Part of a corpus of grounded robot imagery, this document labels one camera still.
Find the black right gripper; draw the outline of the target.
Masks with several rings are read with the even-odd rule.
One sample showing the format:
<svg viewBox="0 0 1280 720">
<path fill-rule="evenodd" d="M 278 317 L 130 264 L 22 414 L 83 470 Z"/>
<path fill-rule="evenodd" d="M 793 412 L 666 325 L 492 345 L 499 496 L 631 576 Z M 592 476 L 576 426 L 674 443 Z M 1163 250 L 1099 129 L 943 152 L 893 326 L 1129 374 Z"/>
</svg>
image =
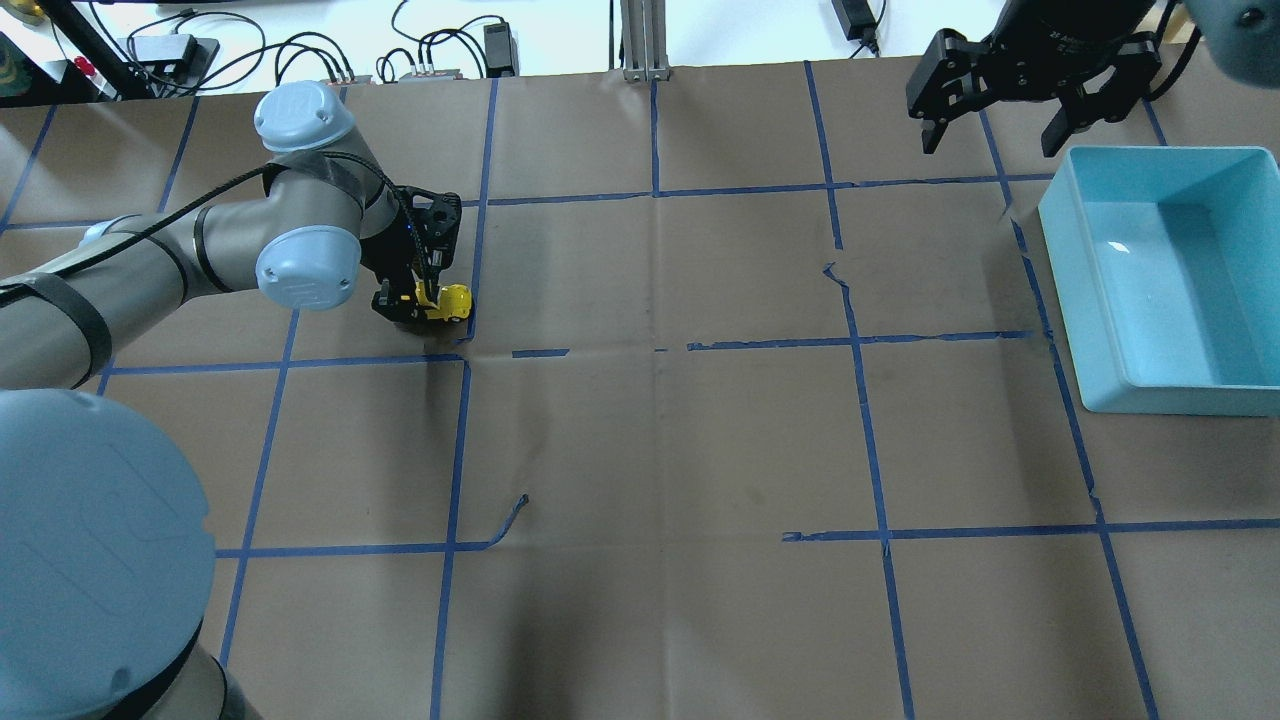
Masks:
<svg viewBox="0 0 1280 720">
<path fill-rule="evenodd" d="M 936 152 L 951 122 L 992 102 L 1061 108 L 1041 135 L 1044 158 L 1096 122 L 1119 123 L 1161 68 L 1151 32 L 1138 29 L 1152 1 L 1007 1 L 980 40 L 934 33 L 906 82 L 908 114 L 922 151 Z"/>
</svg>

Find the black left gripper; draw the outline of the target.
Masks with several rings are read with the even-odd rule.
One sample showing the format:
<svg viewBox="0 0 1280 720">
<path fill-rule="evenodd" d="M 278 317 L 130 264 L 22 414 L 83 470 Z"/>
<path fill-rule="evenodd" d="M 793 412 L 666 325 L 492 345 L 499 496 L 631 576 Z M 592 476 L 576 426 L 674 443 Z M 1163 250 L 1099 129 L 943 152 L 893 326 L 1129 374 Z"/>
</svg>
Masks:
<svg viewBox="0 0 1280 720">
<path fill-rule="evenodd" d="M 393 323 L 417 323 L 419 286 L 434 301 L 440 273 L 452 266 L 462 199 L 416 186 L 397 186 L 388 197 L 394 215 L 387 228 L 370 237 L 370 270 L 380 283 L 372 310 Z"/>
</svg>

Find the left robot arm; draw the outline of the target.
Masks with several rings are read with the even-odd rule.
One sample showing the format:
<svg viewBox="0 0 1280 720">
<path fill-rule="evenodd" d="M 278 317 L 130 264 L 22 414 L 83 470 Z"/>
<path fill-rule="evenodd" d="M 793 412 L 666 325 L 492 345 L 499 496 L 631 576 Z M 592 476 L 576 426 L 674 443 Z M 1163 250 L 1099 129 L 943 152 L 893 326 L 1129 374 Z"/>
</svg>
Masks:
<svg viewBox="0 0 1280 720">
<path fill-rule="evenodd" d="M 335 90 L 255 109 L 269 161 L 168 213 L 90 227 L 3 279 L 3 716 L 253 719 L 200 643 L 216 568 L 209 502 L 146 416 L 84 384 L 192 300 L 346 304 L 361 270 L 402 325 L 462 322 L 443 287 L 462 202 L 394 182 Z"/>
</svg>

